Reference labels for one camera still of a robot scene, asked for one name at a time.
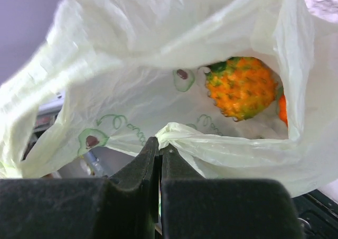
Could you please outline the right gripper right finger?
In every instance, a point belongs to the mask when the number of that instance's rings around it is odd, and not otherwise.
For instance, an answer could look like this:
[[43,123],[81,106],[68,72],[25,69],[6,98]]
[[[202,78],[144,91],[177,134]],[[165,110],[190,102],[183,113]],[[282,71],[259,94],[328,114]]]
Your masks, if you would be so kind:
[[164,238],[303,238],[285,187],[269,179],[204,179],[174,147],[160,151]]

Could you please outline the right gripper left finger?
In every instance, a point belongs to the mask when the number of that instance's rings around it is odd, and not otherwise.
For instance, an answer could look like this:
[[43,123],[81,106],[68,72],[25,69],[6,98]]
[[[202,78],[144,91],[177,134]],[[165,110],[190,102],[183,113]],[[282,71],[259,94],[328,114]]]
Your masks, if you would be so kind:
[[1,238],[154,238],[158,141],[110,177],[1,180]]

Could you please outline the orange pineapple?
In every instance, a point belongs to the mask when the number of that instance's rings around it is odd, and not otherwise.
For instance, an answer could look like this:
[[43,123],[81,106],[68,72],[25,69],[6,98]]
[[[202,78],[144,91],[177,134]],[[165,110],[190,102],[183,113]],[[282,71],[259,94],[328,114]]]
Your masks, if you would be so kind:
[[251,119],[275,100],[278,82],[273,71],[254,57],[231,57],[207,66],[205,86],[225,117]]

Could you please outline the light green plastic grocery bag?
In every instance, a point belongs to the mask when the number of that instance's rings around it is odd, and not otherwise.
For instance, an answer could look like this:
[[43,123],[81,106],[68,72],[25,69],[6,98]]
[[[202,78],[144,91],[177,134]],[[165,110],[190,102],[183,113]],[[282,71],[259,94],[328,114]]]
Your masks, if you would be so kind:
[[[225,118],[206,65],[262,60],[270,107]],[[337,179],[337,24],[304,0],[63,0],[45,43],[1,85],[1,177],[39,178],[97,146],[136,156],[155,136],[205,178],[269,178],[294,197]]]

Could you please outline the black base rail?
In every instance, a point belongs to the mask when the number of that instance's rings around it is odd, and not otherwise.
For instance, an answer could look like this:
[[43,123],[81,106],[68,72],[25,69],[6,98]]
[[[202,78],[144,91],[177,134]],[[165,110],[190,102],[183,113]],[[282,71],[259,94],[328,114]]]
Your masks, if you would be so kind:
[[293,198],[305,238],[337,239],[337,203],[319,190]]

